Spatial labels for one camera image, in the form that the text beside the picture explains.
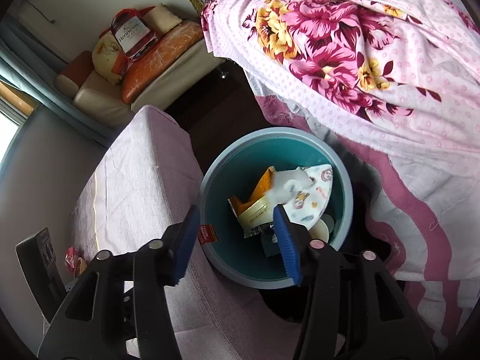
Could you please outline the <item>red pink snack wrapper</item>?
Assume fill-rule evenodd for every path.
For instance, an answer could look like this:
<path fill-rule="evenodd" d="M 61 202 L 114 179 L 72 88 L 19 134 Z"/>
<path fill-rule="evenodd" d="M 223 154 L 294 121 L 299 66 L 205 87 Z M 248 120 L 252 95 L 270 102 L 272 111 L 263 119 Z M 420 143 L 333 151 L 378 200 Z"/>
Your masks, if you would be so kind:
<path fill-rule="evenodd" d="M 64 258 L 64 265 L 68 272 L 73 276 L 77 277 L 78 275 L 78 270 L 79 270 L 79 250 L 73 246 L 69 247 L 67 249 L 67 252 L 65 254 Z"/>

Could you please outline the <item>white paper cup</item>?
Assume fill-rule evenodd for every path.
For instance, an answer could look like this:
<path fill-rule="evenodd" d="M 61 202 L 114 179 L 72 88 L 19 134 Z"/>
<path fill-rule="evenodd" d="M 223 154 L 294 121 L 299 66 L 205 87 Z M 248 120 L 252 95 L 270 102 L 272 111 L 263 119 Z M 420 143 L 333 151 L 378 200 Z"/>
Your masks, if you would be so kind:
<path fill-rule="evenodd" d="M 335 229 L 335 221 L 329 214 L 323 214 L 313 225 L 308 232 L 313 239 L 319 239 L 325 243 L 329 242 L 330 236 Z"/>

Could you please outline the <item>yellow white paper packet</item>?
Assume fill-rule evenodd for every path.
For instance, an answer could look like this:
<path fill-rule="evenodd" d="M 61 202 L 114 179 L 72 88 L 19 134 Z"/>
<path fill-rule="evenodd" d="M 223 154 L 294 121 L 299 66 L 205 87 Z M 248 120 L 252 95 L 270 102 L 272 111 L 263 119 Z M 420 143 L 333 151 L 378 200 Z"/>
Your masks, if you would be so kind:
<path fill-rule="evenodd" d="M 248 238 L 262 233 L 272 223 L 272 215 L 273 205 L 269 198 L 261 197 L 238 217 L 243 236 Z"/>

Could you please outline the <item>cartoon printed face mask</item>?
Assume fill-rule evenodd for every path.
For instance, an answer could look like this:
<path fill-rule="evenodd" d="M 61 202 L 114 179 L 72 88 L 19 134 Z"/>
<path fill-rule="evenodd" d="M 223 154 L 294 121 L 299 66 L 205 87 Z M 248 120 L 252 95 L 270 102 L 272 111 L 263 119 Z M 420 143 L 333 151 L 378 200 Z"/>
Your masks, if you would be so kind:
<path fill-rule="evenodd" d="M 275 172 L 267 197 L 276 206 L 283 205 L 290 222 L 310 230 L 326 210 L 332 194 L 333 167 L 322 164 Z"/>

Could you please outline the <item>orange Ovaltine snack wrapper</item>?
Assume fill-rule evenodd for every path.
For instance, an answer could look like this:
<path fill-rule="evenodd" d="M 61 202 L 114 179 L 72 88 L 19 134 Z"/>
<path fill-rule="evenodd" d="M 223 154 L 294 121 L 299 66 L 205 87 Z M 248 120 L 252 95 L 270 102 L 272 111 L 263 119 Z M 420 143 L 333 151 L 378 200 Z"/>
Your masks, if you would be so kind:
<path fill-rule="evenodd" d="M 274 166 L 270 166 L 262 177 L 259 179 L 256 187 L 254 188 L 252 194 L 250 195 L 247 202 L 241 202 L 236 196 L 231 196 L 228 199 L 228 202 L 233 209 L 235 215 L 240 215 L 249 209 L 254 203 L 260 200 L 267 193 L 268 190 L 272 187 L 272 178 L 276 169 Z"/>

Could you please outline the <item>brown coconut shell piece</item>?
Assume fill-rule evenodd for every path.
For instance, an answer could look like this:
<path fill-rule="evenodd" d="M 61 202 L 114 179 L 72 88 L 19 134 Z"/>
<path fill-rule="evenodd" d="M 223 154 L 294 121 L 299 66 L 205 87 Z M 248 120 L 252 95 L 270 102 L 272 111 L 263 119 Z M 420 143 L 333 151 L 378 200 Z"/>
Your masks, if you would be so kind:
<path fill-rule="evenodd" d="M 81 275 L 87 267 L 87 262 L 83 258 L 78 258 L 76 262 L 76 277 Z"/>

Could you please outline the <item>teal plastic trash bin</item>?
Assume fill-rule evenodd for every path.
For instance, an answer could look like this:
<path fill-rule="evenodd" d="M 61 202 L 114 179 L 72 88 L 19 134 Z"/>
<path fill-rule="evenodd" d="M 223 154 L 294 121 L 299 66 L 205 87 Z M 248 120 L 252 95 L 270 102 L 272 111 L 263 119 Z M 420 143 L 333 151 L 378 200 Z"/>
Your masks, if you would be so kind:
<path fill-rule="evenodd" d="M 352 182 L 334 150 L 291 127 L 250 133 L 227 147 L 199 190 L 202 245 L 224 276 L 254 289 L 301 283 L 301 244 L 339 250 L 352 223 Z"/>

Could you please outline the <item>cream leather sofa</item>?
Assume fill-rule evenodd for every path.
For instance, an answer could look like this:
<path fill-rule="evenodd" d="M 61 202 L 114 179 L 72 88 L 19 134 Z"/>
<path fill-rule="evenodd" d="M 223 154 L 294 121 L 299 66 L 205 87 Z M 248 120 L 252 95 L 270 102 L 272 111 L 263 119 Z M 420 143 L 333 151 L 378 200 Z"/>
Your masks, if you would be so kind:
<path fill-rule="evenodd" d="M 145 105 L 164 111 L 203 77 L 224 63 L 207 51 L 203 39 L 190 47 L 157 44 L 131 66 L 121 85 L 112 85 L 86 67 L 72 105 L 109 128 L 125 126 Z"/>

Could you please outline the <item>grey curtain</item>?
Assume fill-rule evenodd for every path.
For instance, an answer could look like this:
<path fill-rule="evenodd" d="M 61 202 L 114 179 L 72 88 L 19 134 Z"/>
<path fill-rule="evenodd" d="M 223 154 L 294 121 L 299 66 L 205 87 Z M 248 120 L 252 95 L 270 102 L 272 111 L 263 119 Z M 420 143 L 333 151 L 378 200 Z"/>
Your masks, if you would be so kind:
<path fill-rule="evenodd" d="M 18 20 L 10 15 L 1 19 L 1 82 L 35 98 L 78 133 L 109 147 L 118 133 L 79 111 L 55 88 L 55 78 L 66 66 Z"/>

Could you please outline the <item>cream cartoon pillow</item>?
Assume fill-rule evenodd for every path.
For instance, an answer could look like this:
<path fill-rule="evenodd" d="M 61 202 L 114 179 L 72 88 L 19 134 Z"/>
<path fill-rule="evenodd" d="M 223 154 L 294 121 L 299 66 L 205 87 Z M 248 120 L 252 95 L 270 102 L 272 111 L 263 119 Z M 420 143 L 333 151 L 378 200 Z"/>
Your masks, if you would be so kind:
<path fill-rule="evenodd" d="M 111 85 L 117 86 L 127 72 L 128 59 L 111 32 L 104 33 L 92 51 L 94 69 Z"/>

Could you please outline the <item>red Hennessy gift bag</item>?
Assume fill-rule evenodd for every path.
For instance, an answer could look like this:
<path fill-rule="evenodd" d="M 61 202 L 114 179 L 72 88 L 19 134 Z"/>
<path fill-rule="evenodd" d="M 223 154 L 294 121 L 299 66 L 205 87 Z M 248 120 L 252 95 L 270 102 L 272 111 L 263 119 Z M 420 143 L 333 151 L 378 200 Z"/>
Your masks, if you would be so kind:
<path fill-rule="evenodd" d="M 111 31 L 131 62 L 142 58 L 158 41 L 156 32 L 146 24 L 136 9 L 119 11 L 112 20 Z"/>

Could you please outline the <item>orange seat cushion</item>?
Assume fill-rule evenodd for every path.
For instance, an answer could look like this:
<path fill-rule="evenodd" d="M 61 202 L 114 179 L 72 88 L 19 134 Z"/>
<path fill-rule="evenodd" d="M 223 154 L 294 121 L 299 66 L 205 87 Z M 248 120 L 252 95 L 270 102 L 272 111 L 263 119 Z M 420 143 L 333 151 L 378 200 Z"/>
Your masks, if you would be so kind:
<path fill-rule="evenodd" d="M 187 20 L 165 34 L 126 72 L 121 88 L 122 102 L 132 104 L 155 79 L 202 39 L 201 25 Z"/>

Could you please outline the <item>pink floral quilt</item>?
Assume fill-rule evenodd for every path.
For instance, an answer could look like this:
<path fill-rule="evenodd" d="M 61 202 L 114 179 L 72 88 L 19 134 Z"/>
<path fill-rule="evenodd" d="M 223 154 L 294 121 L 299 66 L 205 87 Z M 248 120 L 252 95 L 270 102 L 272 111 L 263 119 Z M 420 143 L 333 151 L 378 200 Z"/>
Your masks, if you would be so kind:
<path fill-rule="evenodd" d="M 479 300 L 479 27 L 461 0 L 211 0 L 266 119 L 373 178 L 367 227 L 440 349 Z"/>

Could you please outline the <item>beige small pillow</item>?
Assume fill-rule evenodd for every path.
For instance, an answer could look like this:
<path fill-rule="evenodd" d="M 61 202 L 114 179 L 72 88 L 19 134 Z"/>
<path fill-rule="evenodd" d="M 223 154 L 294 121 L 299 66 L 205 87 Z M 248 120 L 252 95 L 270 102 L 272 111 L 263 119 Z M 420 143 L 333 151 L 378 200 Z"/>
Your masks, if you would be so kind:
<path fill-rule="evenodd" d="M 174 15 L 163 4 L 155 6 L 145 13 L 143 19 L 151 29 L 160 35 L 167 34 L 182 22 L 181 18 Z"/>

